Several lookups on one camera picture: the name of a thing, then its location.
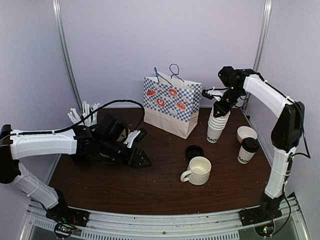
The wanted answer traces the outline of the black coffee cup lid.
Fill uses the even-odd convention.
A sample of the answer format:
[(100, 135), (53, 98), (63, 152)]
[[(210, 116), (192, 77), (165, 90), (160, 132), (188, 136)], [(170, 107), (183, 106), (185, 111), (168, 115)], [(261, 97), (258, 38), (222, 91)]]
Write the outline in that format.
[(259, 150), (259, 142), (253, 137), (246, 137), (241, 142), (242, 148), (249, 153), (256, 153)]

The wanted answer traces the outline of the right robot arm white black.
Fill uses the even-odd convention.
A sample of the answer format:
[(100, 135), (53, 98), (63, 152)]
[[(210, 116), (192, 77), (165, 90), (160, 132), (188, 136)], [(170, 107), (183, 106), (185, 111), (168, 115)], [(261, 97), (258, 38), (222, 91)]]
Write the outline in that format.
[(277, 118), (271, 132), (271, 142), (274, 147), (272, 168), (260, 205), (239, 212), (244, 226), (271, 221), (272, 218), (282, 215), (280, 203), (285, 197), (285, 185), (291, 174), (300, 138), (305, 137), (305, 106), (302, 102), (285, 96), (264, 80), (260, 73), (252, 69), (233, 69), (231, 66), (224, 66), (218, 72), (218, 77), (227, 90), (213, 105), (214, 118), (225, 116), (245, 93), (255, 96)]

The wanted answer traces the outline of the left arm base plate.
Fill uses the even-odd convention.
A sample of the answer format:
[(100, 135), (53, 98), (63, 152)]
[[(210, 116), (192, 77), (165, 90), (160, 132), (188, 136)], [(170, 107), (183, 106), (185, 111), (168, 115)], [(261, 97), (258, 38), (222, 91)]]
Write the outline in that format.
[(70, 207), (46, 209), (46, 217), (54, 220), (56, 223), (69, 225), (71, 227), (86, 227), (90, 213), (85, 210), (79, 210)]

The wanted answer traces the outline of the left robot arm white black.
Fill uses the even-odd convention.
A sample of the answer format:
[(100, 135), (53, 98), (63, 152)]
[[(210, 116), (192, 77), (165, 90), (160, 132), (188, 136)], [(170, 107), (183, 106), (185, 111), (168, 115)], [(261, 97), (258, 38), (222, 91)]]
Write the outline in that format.
[(128, 124), (111, 114), (94, 126), (75, 124), (67, 130), (19, 132), (6, 124), (0, 131), (0, 182), (16, 186), (40, 202), (50, 218), (65, 223), (79, 214), (68, 206), (61, 191), (40, 181), (20, 160), (55, 154), (93, 159), (103, 154), (134, 169), (148, 168), (152, 162), (147, 154), (133, 146), (146, 134), (144, 128), (128, 132)]

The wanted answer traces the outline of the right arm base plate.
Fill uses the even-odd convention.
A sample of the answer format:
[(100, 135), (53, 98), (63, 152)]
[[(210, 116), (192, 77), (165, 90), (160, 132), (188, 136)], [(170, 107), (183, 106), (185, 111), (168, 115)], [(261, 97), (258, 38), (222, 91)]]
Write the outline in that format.
[(238, 214), (242, 226), (255, 225), (268, 221), (270, 222), (272, 219), (282, 216), (282, 212), (280, 209), (268, 212), (263, 211), (260, 206), (253, 208), (243, 208), (238, 212)]

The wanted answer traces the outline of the white paper coffee cup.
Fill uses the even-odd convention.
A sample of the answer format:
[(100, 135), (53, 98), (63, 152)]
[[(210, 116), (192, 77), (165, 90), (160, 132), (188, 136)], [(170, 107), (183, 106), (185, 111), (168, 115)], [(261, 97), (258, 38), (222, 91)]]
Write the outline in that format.
[(250, 162), (255, 154), (256, 152), (250, 152), (241, 147), (237, 155), (237, 160), (239, 163), (245, 165)]

